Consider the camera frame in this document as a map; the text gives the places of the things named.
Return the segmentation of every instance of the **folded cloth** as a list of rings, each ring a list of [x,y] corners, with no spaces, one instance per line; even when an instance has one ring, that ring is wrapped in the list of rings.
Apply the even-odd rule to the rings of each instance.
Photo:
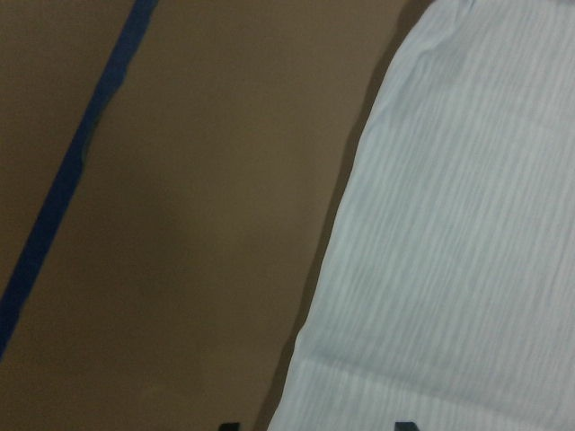
[[[270,431],[575,429],[575,2],[437,0],[394,57]]]

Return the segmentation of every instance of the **white towel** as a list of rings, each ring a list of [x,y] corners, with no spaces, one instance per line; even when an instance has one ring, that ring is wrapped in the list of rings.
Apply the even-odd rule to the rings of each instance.
[[[575,2],[437,0],[397,52],[270,431],[575,429]]]

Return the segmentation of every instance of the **blue tape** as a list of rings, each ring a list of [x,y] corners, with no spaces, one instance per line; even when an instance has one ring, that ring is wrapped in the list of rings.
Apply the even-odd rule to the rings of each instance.
[[[146,33],[157,2],[136,0],[134,3],[16,263],[0,300],[0,359],[74,195],[84,169],[84,158],[92,133],[106,105],[124,81],[128,64]]]

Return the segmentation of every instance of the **ribbed white fabric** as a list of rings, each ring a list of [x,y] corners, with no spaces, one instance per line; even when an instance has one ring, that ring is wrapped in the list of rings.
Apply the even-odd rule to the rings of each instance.
[[[575,429],[575,2],[437,0],[360,139],[270,431]]]

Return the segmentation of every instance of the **black object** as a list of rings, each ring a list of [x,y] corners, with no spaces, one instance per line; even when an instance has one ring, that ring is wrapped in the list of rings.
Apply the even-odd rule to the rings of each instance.
[[[420,431],[414,422],[395,422],[395,431]]]
[[[219,426],[218,431],[240,431],[240,423],[222,424]]]

